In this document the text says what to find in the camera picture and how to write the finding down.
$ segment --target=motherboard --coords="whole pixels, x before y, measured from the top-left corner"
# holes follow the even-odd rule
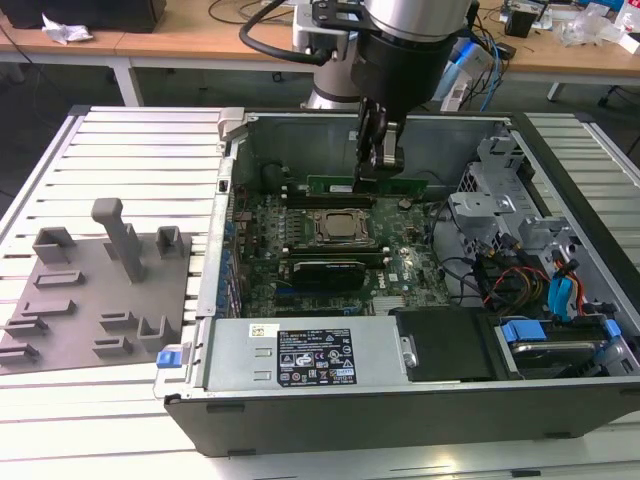
[[[237,196],[243,317],[388,315],[449,304],[424,241],[426,182],[395,180],[400,187],[351,195],[345,181],[309,177],[305,195]]]

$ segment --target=white plastic bag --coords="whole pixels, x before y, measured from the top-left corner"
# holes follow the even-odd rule
[[[608,7],[590,3],[574,20],[563,22],[556,30],[560,41],[565,47],[584,43],[602,45],[606,37],[602,33],[611,26],[611,22],[604,18],[608,12]]]
[[[89,30],[84,25],[62,25],[49,20],[42,14],[42,21],[44,27],[42,31],[46,33],[54,42],[66,45],[69,42],[84,42],[91,40],[93,36],[89,33]]]
[[[626,0],[616,18],[616,27],[626,33],[640,32],[640,0]]]

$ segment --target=green circuit board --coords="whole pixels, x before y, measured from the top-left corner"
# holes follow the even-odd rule
[[[424,182],[413,182],[411,192],[420,194]],[[314,191],[323,188],[320,183],[313,183]],[[240,252],[241,264],[248,275],[242,315],[247,318],[382,315],[401,306],[448,305],[447,287],[430,248],[423,244],[427,223],[423,205],[403,210],[398,206],[402,198],[377,196],[372,208],[353,209],[366,224],[367,241],[389,248],[385,268],[368,269],[358,291],[298,294],[283,280],[282,250],[292,244],[292,238],[300,245],[314,244],[317,234],[314,220],[326,210],[291,209],[275,195],[250,195],[245,210],[248,230]]]

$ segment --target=crumpled paper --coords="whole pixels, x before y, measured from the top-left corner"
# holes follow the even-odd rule
[[[93,39],[93,35],[89,33],[89,29],[84,25],[62,25],[49,20],[42,14],[44,27],[42,31],[46,33],[54,42],[66,45],[69,42],[83,42]]]

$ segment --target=wooden desk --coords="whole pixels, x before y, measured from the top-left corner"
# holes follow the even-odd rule
[[[102,65],[115,71],[125,105],[141,106],[142,95],[134,67],[195,68],[209,70],[312,72],[315,67],[265,56],[246,47],[238,38],[238,25],[227,25],[209,17],[211,0],[167,0],[163,19],[153,34],[94,32],[95,40],[68,46],[51,41],[39,30],[13,29],[6,18],[0,22],[7,33],[36,63]],[[241,20],[237,8],[249,0],[225,0],[216,15]],[[480,16],[498,6],[501,0],[482,0]],[[491,16],[497,18],[497,12]],[[496,37],[518,49],[507,78],[519,81],[555,83],[550,99],[563,83],[640,86],[640,57],[630,55],[619,45],[605,43],[563,47],[552,32],[532,31],[526,39],[504,36],[504,25],[483,21]],[[290,49],[291,28],[258,25],[252,35],[271,45]],[[0,61],[25,59],[0,35]]]
[[[215,8],[216,16],[242,21],[237,8],[248,0],[227,0]],[[238,38],[240,26],[227,25],[208,15],[211,0],[168,0],[167,9],[153,34],[126,33],[116,47],[121,56],[176,57],[217,60],[277,61],[244,45]],[[293,12],[280,9],[274,14]],[[293,18],[293,13],[282,17]],[[275,47],[291,49],[291,27],[257,25],[251,34]]]
[[[25,53],[54,53],[64,55],[114,55],[116,45],[124,36],[124,32],[92,31],[93,40],[87,42],[71,42],[60,45],[51,40],[38,29],[21,30],[13,28],[6,16],[0,17],[0,24],[11,39]],[[0,51],[15,52],[14,46],[0,32]]]

